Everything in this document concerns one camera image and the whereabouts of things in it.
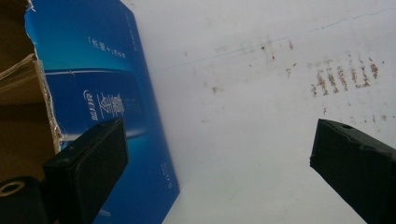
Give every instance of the cardboard flap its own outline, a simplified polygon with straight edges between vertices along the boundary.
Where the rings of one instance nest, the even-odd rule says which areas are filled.
[[[35,73],[34,54],[0,73],[0,105],[44,103]]]

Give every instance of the dirty stain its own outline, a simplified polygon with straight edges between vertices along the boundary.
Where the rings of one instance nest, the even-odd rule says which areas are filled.
[[[365,71],[364,66],[361,67],[361,71],[363,73],[363,81],[364,81],[363,87],[369,87],[370,86],[369,78],[366,75],[366,71]]]
[[[288,78],[290,78],[291,69],[290,68],[286,69],[286,73],[288,74]]]
[[[356,69],[355,68],[350,68],[350,74],[352,75],[352,80],[355,83],[355,87],[356,88],[361,88],[361,85],[358,84],[358,75],[356,73]]]
[[[294,49],[293,43],[291,43],[291,41],[289,41],[289,48],[290,48],[290,50]]]
[[[378,67],[377,67],[374,63],[372,63],[372,64],[370,65],[370,67],[371,67],[371,69],[372,69],[373,77],[374,77],[375,79],[377,79],[377,78],[378,78]]]
[[[329,95],[329,92],[326,89],[326,81],[323,79],[323,70],[318,70],[318,85],[323,89],[323,95]]]
[[[334,79],[334,76],[332,75],[332,69],[328,68],[328,69],[326,69],[326,71],[327,71],[327,76],[328,76],[328,79],[330,81],[330,84],[334,87],[333,92],[334,93],[338,93],[339,90],[337,88],[337,85],[335,84],[335,79]]]
[[[330,63],[332,63],[332,60],[331,60],[331,59],[329,59],[329,60],[326,60],[326,61],[325,61],[325,63],[327,64],[327,66],[329,66],[329,67],[330,67]]]
[[[317,97],[317,94],[318,94],[318,92],[317,92],[317,87],[315,86],[315,85],[311,85],[312,86],[312,93],[314,93],[314,97]]]
[[[340,79],[341,83],[344,86],[344,90],[347,91],[347,81],[346,81],[346,75],[344,74],[344,70],[341,66],[337,67],[337,72],[338,72],[338,78]]]
[[[353,118],[353,116],[350,116],[349,118],[350,118],[350,122],[353,123],[354,125],[356,125],[355,118]]]
[[[220,87],[213,87],[213,88],[212,88],[212,91],[213,91],[213,94],[216,94],[216,93],[218,93],[219,91],[223,91],[223,88],[220,88]]]

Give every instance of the blue box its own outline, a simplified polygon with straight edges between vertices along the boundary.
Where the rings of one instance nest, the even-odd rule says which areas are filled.
[[[162,223],[179,189],[133,13],[119,0],[32,0],[25,21],[59,148],[124,117],[129,164],[94,223]]]

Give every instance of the brown stain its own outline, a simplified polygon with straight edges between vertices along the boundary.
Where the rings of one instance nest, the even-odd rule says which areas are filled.
[[[317,87],[315,86],[315,85],[311,85],[312,86],[312,93],[314,93],[314,97],[317,97],[317,94],[318,94],[318,92],[317,92]]]
[[[352,80],[355,83],[356,88],[361,88],[361,85],[358,84],[358,74],[356,73],[356,68],[350,68],[350,74],[352,75]]]
[[[332,69],[331,68],[327,68],[326,71],[327,71],[327,77],[328,77],[328,79],[330,81],[330,84],[334,87],[333,92],[334,93],[339,92],[339,90],[337,88],[337,85],[335,84],[335,79],[334,79],[334,75],[332,74]]]
[[[372,63],[372,64],[370,65],[370,67],[371,67],[371,69],[372,69],[373,77],[374,77],[375,79],[377,79],[377,78],[378,78],[378,67],[377,67],[374,63]]]
[[[323,70],[318,70],[318,85],[323,89],[323,95],[329,95],[329,92],[326,88],[326,81],[323,79],[323,76],[321,74],[323,74]]]
[[[363,81],[364,81],[363,87],[369,87],[370,86],[369,78],[366,75],[366,70],[364,66],[361,67],[361,72],[363,74]]]
[[[341,83],[344,86],[344,90],[347,91],[347,81],[346,81],[346,75],[344,74],[344,70],[341,66],[337,67],[337,72],[338,72],[338,78],[340,79]]]

